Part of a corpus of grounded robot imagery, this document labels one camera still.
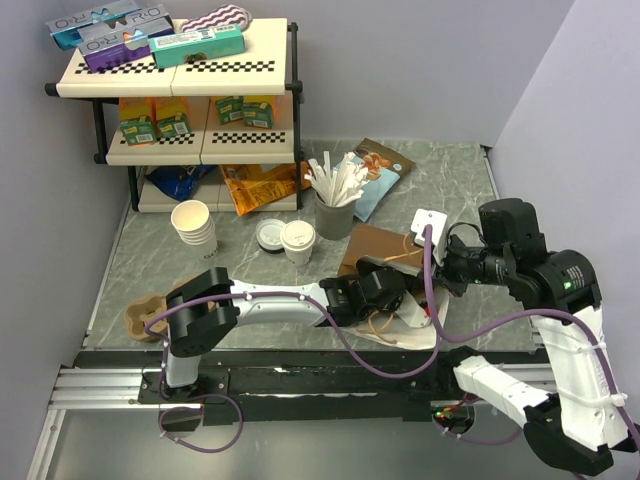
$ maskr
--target brown cup carrier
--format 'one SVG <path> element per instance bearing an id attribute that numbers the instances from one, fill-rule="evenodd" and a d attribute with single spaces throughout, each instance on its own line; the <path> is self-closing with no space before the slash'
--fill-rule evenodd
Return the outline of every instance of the brown cup carrier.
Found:
<path id="1" fill-rule="evenodd" d="M 170 291 L 181 287 L 189 280 L 184 280 L 175 284 Z M 215 308 L 214 302 L 209 302 L 209 311 Z M 127 328 L 127 333 L 131 338 L 137 342 L 157 342 L 160 337 L 149 335 L 144 331 L 144 327 L 147 322 L 151 321 L 157 315 L 167 311 L 166 295 L 154 293 L 152 295 L 146 295 L 140 297 L 129 304 L 124 311 L 124 323 Z M 167 319 L 164 318 L 151 327 L 151 331 L 159 333 L 161 335 L 167 335 L 169 330 L 169 324 Z"/>

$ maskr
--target shelving unit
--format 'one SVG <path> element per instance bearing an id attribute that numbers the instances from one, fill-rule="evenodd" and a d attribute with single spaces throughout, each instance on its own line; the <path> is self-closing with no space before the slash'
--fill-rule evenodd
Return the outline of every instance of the shelving unit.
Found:
<path id="1" fill-rule="evenodd" d="M 174 21 L 176 30 L 184 20 Z M 298 26 L 284 18 L 255 19 L 244 32 L 246 51 L 239 55 L 202 60 L 159 69 L 153 57 L 93 73 L 75 51 L 58 83 L 48 83 L 49 96 L 87 100 L 93 104 L 98 153 L 94 161 L 126 166 L 132 208 L 141 212 L 171 211 L 177 204 L 150 182 L 138 189 L 137 167 L 197 164 L 295 163 L 297 193 L 269 204 L 267 211 L 302 207 L 300 162 L 300 104 L 302 82 L 298 79 Z M 291 43 L 291 79 L 286 80 L 287 38 Z M 245 127 L 234 122 L 220 125 L 210 96 L 283 95 L 271 130 Z M 162 139 L 153 145 L 130 147 L 116 132 L 110 147 L 106 138 L 103 105 L 117 104 L 119 97 L 183 95 L 189 98 L 193 133 Z M 231 195 L 219 173 L 205 177 L 194 193 L 211 211 L 235 211 Z"/>

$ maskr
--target checkered pattern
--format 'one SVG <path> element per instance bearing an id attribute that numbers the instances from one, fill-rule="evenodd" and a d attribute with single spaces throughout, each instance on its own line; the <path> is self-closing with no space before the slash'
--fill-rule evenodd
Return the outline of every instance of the checkered pattern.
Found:
<path id="1" fill-rule="evenodd" d="M 84 62 L 81 62 L 78 64 L 78 67 L 76 68 L 75 74 L 76 75 L 102 75 L 104 73 L 111 73 L 111 74 L 115 74 L 115 73 L 122 73 L 122 74 L 128 74 L 128 73 L 162 73 L 164 72 L 164 68 L 158 68 L 156 66 L 156 62 L 140 62 L 140 63 L 123 63 L 122 65 L 117 65 L 115 67 L 112 68 L 108 68 L 108 69 L 100 69 L 97 72 L 92 72 L 91 69 L 89 68 L 89 65 L 87 65 Z"/>
<path id="2" fill-rule="evenodd" d="M 285 132 L 222 133 L 213 132 L 211 143 L 284 143 Z"/>
<path id="3" fill-rule="evenodd" d="M 195 133 L 185 133 L 184 135 L 176 135 L 171 138 L 160 138 L 158 139 L 158 145 L 193 145 L 195 141 Z M 120 145 L 126 145 L 127 141 L 122 138 L 120 140 Z"/>
<path id="4" fill-rule="evenodd" d="M 199 72 L 199 73 L 226 73 L 226 72 L 274 72 L 275 60 L 257 62 L 210 62 L 207 60 L 199 60 L 197 62 L 189 64 L 187 72 Z"/>

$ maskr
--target orange bag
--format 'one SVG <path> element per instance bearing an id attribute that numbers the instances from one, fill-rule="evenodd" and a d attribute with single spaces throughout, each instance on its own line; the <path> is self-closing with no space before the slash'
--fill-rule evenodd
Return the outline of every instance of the orange bag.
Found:
<path id="1" fill-rule="evenodd" d="M 220 165 L 224 181 L 238 215 L 245 215 L 262 205 L 296 193 L 296 165 Z M 311 186 L 304 175 L 309 170 L 301 164 L 302 189 Z"/>

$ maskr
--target white wall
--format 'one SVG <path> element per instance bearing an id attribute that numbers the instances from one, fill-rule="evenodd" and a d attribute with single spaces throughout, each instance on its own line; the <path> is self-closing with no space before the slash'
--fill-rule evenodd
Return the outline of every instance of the white wall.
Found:
<path id="1" fill-rule="evenodd" d="M 0 477 L 23 479 L 56 373 L 87 327 L 126 201 L 124 171 L 93 163 L 91 105 L 48 98 L 60 52 L 53 2 L 23 0 L 0 51 Z"/>
<path id="2" fill-rule="evenodd" d="M 61 1 L 69 11 L 99 3 Z M 157 3 L 175 18 L 219 4 Z M 305 137 L 494 145 L 572 0 L 237 3 L 299 24 Z"/>
<path id="3" fill-rule="evenodd" d="M 501 195 L 536 206 L 549 247 L 594 263 L 609 355 L 636 420 L 639 18 L 634 0 L 577 0 L 490 153 Z M 637 458 L 626 465 L 610 478 L 635 478 Z"/>

